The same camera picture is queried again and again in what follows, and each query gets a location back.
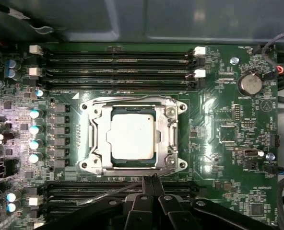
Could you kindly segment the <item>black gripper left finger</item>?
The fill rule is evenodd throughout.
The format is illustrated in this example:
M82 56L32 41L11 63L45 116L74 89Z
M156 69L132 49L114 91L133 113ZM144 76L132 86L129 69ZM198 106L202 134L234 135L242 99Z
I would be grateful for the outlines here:
M151 230L153 227L154 182L156 176L145 176L142 194L138 194L125 216L125 203L105 196L58 220L38 227L39 230Z

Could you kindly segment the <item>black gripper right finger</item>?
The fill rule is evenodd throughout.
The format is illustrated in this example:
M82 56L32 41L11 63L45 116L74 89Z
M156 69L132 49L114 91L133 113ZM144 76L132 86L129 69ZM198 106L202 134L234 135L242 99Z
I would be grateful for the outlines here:
M272 226L240 214L208 199L198 198L185 209L163 191L161 178L153 175L153 190L173 230L273 230Z

